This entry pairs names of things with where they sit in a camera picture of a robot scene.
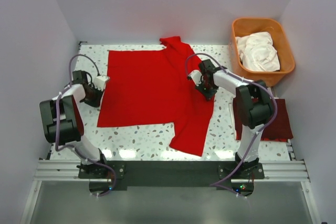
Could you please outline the bright red t shirt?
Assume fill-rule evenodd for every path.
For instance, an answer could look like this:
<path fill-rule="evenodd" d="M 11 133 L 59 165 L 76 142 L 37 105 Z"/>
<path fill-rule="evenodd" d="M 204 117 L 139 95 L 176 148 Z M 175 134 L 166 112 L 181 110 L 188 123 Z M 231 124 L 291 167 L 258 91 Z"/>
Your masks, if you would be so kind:
<path fill-rule="evenodd" d="M 174 124 L 170 147 L 201 156 L 214 101 L 206 101 L 187 73 L 199 57 L 179 36 L 161 38 L 162 50 L 116 51 L 108 55 L 107 83 L 98 127 Z"/>

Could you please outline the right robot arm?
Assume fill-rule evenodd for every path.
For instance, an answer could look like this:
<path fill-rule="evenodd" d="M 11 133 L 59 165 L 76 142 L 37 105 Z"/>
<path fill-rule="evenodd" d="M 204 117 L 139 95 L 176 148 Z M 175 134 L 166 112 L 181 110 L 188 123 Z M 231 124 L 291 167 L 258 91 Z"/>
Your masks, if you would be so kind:
<path fill-rule="evenodd" d="M 242 124 L 240 146 L 235 153 L 234 173 L 246 178 L 259 163 L 261 136 L 267 123 L 276 115 L 276 103 L 268 92 L 265 82 L 240 77 L 223 66 L 215 67 L 211 60 L 203 60 L 199 69 L 187 76 L 207 101 L 218 88 L 235 96 L 237 114 Z"/>

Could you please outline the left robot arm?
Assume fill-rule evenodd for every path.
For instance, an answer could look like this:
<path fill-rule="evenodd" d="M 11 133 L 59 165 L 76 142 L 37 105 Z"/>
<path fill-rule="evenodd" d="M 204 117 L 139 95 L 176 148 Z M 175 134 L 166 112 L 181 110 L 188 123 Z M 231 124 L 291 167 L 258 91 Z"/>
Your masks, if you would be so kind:
<path fill-rule="evenodd" d="M 109 165 L 102 151 L 85 136 L 79 105 L 100 107 L 109 80 L 108 76 L 98 74 L 89 82 L 87 72 L 74 71 L 70 74 L 69 84 L 56 97 L 39 104 L 47 142 L 54 145 L 56 152 L 72 151 L 80 158 L 79 168 L 97 178 L 108 174 Z"/>

